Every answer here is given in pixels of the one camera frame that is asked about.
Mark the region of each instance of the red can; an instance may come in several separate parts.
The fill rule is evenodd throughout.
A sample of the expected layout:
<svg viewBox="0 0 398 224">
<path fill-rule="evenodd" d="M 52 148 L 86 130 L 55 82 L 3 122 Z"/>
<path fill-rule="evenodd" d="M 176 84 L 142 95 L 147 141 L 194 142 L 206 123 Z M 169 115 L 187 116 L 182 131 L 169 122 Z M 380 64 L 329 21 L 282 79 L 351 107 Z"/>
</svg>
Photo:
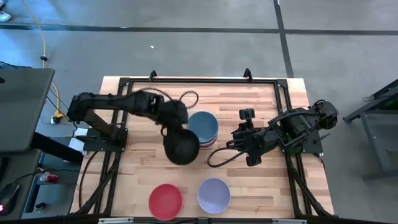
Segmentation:
<svg viewBox="0 0 398 224">
<path fill-rule="evenodd" d="M 58 182 L 58 175 L 45 172 L 40 176 L 40 181 L 55 184 Z"/>
</svg>

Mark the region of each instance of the black bowl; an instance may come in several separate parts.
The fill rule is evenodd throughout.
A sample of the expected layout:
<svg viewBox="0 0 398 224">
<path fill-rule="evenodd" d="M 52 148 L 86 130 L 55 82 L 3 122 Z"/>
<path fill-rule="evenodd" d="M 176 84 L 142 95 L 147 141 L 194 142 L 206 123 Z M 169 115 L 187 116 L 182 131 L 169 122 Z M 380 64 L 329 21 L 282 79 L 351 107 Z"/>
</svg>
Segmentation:
<svg viewBox="0 0 398 224">
<path fill-rule="evenodd" d="M 199 139 L 195 133 L 187 129 L 179 129 L 163 138 L 167 158 L 176 165 L 187 165 L 199 154 Z"/>
</svg>

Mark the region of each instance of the yellow cable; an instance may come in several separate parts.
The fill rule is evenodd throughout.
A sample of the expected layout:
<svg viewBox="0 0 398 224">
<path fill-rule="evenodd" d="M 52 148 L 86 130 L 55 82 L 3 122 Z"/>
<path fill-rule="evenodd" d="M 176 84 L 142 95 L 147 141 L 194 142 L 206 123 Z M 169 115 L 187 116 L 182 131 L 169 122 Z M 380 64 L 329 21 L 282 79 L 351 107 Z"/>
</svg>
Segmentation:
<svg viewBox="0 0 398 224">
<path fill-rule="evenodd" d="M 26 9 L 29 11 L 30 16 L 32 17 L 32 19 L 35 21 L 37 27 L 39 28 L 40 35 L 42 36 L 42 40 L 43 40 L 43 56 L 46 57 L 46 56 L 45 56 L 45 39 L 44 39 L 44 32 L 43 32 L 43 30 L 42 30 L 42 27 L 40 26 L 40 23 L 39 23 L 38 20 L 36 19 L 36 17 L 35 17 L 35 15 L 33 14 L 33 12 L 30 10 L 29 6 L 26 4 L 25 0 L 21 0 L 21 1 L 22 1 L 22 3 L 24 3 Z M 42 60 L 42 61 L 43 61 L 43 68 L 46 68 L 46 62 L 45 62 L 45 60 Z M 63 115 L 62 115 L 61 112 L 59 111 L 59 109 L 60 109 L 60 97 L 59 97 L 59 96 L 60 96 L 60 95 L 59 95 L 59 93 L 58 93 L 58 88 L 57 88 L 57 86 L 55 85 L 54 82 L 51 82 L 51 84 L 52 84 L 52 86 L 54 86 L 54 88 L 55 88 L 55 93 L 56 93 L 56 95 L 57 95 L 57 109 L 55 110 L 54 116 L 58 116 L 58 117 L 61 116 L 61 117 L 63 117 Z"/>
</svg>

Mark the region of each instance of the gray floor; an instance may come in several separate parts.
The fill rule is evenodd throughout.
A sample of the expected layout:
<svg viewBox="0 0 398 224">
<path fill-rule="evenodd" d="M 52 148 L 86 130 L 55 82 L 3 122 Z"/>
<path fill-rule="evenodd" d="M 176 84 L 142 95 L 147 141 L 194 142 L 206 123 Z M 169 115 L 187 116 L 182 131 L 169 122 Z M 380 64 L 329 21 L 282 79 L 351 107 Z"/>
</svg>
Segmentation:
<svg viewBox="0 0 398 224">
<path fill-rule="evenodd" d="M 277 28 L 272 0 L 27 0 L 44 24 L 138 27 Z M 280 0 L 287 29 L 397 30 L 393 0 Z M 14 22 L 30 23 L 19 0 L 6 11 Z M 68 105 L 74 94 L 97 92 L 105 75 L 205 75 L 286 77 L 278 34 L 46 31 L 49 67 Z M 361 98 L 398 75 L 397 36 L 288 35 L 297 78 L 310 101 L 329 100 L 340 118 L 365 104 Z M 0 30 L 0 60 L 40 67 L 38 31 Z M 45 105 L 47 122 L 54 109 Z M 38 125 L 49 136 L 71 126 Z M 323 141 L 326 174 L 337 215 L 396 223 L 398 179 L 364 183 L 377 171 L 362 124 L 342 119 Z"/>
</svg>

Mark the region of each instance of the wooden table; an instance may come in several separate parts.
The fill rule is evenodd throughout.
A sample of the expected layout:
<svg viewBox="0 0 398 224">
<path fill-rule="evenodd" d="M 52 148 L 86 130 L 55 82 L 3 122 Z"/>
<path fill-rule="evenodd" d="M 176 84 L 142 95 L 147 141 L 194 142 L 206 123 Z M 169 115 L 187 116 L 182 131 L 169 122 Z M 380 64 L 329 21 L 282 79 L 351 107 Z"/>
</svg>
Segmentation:
<svg viewBox="0 0 398 224">
<path fill-rule="evenodd" d="M 104 77 L 101 94 L 116 94 L 120 77 Z M 308 106 L 304 80 L 288 79 L 290 99 L 293 108 Z M 126 151 L 122 153 L 118 179 L 113 200 L 112 216 L 151 217 L 148 198 L 152 190 L 160 184 L 174 184 L 183 194 L 183 208 L 179 217 L 220 217 L 220 218 L 292 218 L 292 199 L 284 156 L 275 149 L 262 156 L 262 164 L 256 167 L 246 165 L 245 156 L 220 168 L 210 168 L 206 164 L 209 153 L 217 147 L 225 146 L 232 139 L 231 132 L 238 127 L 238 111 L 254 108 L 255 127 L 266 126 L 267 121 L 277 116 L 275 93 L 269 84 L 231 83 L 134 83 L 133 90 L 144 87 L 159 88 L 172 98 L 179 98 L 188 90 L 195 90 L 199 103 L 189 110 L 192 114 L 205 110 L 218 119 L 220 131 L 217 142 L 209 149 L 202 149 L 194 162 L 187 166 L 176 166 L 166 157 L 160 135 L 160 126 L 147 118 L 129 115 L 126 127 L 129 129 Z M 187 95 L 183 102 L 190 105 L 194 96 Z M 111 122 L 112 111 L 96 111 L 105 121 Z M 221 151 L 212 158 L 217 164 L 235 155 L 236 151 Z M 85 156 L 81 171 L 90 155 Z M 104 153 L 99 152 L 88 167 L 84 183 L 83 203 L 98 185 Z M 325 171 L 319 158 L 303 154 L 303 164 L 308 188 L 324 208 L 333 213 Z M 231 191 L 231 203 L 221 214 L 208 214 L 197 203 L 197 189 L 209 177 L 223 179 Z M 104 191 L 101 211 L 106 204 L 108 189 Z M 301 190 L 300 208 L 304 212 Z M 75 190 L 71 212 L 78 210 L 78 186 Z"/>
</svg>

